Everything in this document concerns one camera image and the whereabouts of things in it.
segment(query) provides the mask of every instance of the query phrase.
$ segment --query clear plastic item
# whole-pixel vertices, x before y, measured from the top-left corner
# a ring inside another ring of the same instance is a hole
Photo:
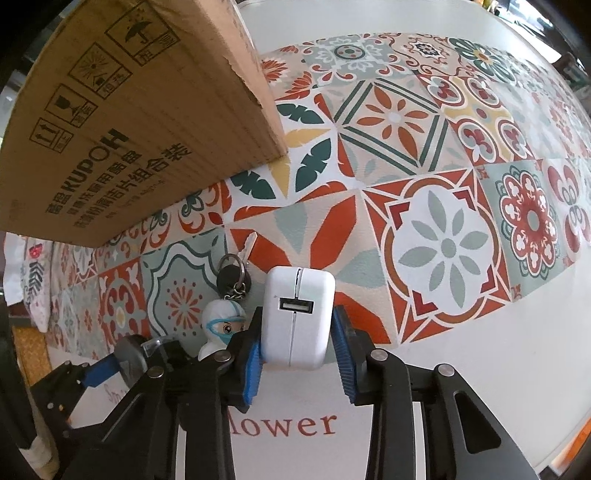
[[[154,352],[158,349],[159,346],[174,342],[175,338],[172,335],[165,335],[162,337],[156,337],[148,340],[147,342],[142,343],[142,349],[144,349],[144,353],[146,357],[151,357]]]

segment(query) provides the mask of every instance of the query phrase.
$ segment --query black round key fob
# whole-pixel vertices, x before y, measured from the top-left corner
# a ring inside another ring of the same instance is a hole
[[[216,287],[220,298],[232,294],[232,288],[240,279],[240,267],[238,265],[226,265],[217,274]],[[244,290],[248,293],[251,290],[252,280],[248,270],[244,272]]]

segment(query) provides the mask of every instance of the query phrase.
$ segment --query keychain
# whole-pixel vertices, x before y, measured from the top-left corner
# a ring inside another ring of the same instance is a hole
[[[238,300],[244,300],[251,289],[252,281],[246,265],[256,236],[256,232],[251,233],[238,255],[226,254],[219,262],[216,287],[222,299],[212,300],[203,309],[201,327],[207,343],[199,350],[199,360],[218,350],[224,350],[232,335],[244,330],[246,313]],[[236,264],[224,266],[228,260],[235,260]]]

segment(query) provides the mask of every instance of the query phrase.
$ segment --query floral tile pattern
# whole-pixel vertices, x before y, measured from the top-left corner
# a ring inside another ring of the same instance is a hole
[[[568,160],[547,159],[542,165],[562,233],[560,244],[569,263],[574,263],[581,248],[591,244],[591,223],[582,179],[577,168]]]
[[[302,54],[317,86],[346,85],[358,80],[412,75],[390,46],[389,34],[344,35],[304,42]]]
[[[261,58],[261,67],[275,100],[304,98],[312,88],[312,73],[302,46],[289,45]]]
[[[100,323],[109,351],[124,335],[150,337],[139,259],[99,276]]]
[[[217,265],[228,252],[222,228],[203,232],[141,257],[147,316],[156,336],[173,335],[192,355],[207,341],[201,312],[219,298]]]
[[[76,351],[73,353],[100,360],[109,354],[109,350],[99,312],[99,277],[72,287],[70,298],[76,312]]]
[[[568,144],[558,128],[553,128],[550,99],[507,83],[494,86],[495,93],[510,111],[515,123],[531,145],[535,158],[567,158]]]
[[[491,85],[473,77],[419,78],[476,166],[533,159],[531,147]]]
[[[357,192],[339,192],[227,225],[229,249],[238,251],[257,232],[249,257],[253,291],[244,308],[262,304],[267,272],[276,265],[318,268],[336,279],[336,300],[350,312],[356,328],[375,343],[395,343],[392,310],[379,266],[375,241],[368,236],[369,217]]]
[[[461,38],[448,38],[447,42],[463,59],[474,65],[487,77],[498,82],[516,84],[517,79],[502,56],[497,55],[489,47]]]
[[[400,342],[448,330],[509,302],[501,242],[472,169],[384,183],[363,196]]]
[[[540,162],[487,166],[481,182],[499,225],[516,300],[568,266],[562,227]]]
[[[231,203],[224,223],[340,192],[357,185],[324,97],[277,102],[288,157],[226,180]]]
[[[101,358],[123,335],[173,335],[196,355],[218,262],[252,232],[247,314],[272,267],[325,269],[354,325],[394,346],[519,300],[591,245],[591,120],[550,65],[362,33],[286,46],[261,69],[288,154],[94,251],[54,244],[50,345]]]
[[[470,165],[447,119],[414,76],[321,91],[364,185]]]

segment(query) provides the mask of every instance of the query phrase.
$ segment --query metal screw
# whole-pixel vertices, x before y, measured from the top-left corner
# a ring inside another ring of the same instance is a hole
[[[437,367],[437,371],[444,377],[453,377],[453,374],[456,373],[456,370],[449,364],[439,365],[439,367]]]
[[[381,348],[376,348],[371,350],[370,356],[378,362],[383,362],[384,360],[388,359],[388,352],[386,350],[382,350]]]
[[[164,375],[164,368],[156,365],[155,367],[150,367],[148,370],[148,376],[150,378],[160,378]]]
[[[232,358],[232,354],[227,350],[218,350],[213,354],[213,359],[216,362],[227,362]]]

